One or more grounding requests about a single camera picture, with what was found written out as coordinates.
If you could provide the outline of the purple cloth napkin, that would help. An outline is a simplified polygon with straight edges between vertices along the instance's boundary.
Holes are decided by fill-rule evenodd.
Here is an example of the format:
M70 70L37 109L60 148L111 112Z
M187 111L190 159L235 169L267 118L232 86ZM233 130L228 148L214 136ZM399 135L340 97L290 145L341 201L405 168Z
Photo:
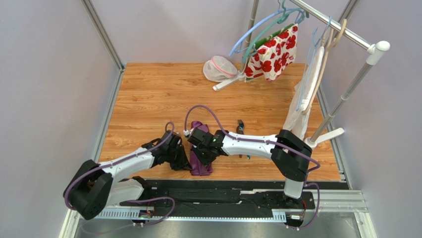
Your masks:
M209 132L208 125L203 124L202 122L197 120L191 123L191 128L196 127L198 127L204 132ZM212 173L212 165L209 165L207 167L202 165L197 155L193 151L190 151L189 162L192 166L192 170L190 171L192 176L209 176Z

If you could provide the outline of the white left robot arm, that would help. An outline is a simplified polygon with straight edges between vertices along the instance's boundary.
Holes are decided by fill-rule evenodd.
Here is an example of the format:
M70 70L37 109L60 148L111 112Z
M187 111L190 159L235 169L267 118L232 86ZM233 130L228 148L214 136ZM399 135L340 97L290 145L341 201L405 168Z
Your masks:
M134 174L163 163L169 163L173 170L191 168L182 137L171 130L118 159L85 161L63 193L65 205L90 220L108 206L138 200L147 184Z

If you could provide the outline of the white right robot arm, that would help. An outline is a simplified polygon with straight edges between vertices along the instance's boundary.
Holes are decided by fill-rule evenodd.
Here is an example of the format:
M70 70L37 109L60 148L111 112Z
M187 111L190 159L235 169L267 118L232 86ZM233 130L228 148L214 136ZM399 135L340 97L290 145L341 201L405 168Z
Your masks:
M298 200L307 179L312 149L288 130L268 136L243 135L227 130L215 134L199 128L184 130L202 165L219 156L249 155L271 160L285 177L284 195Z

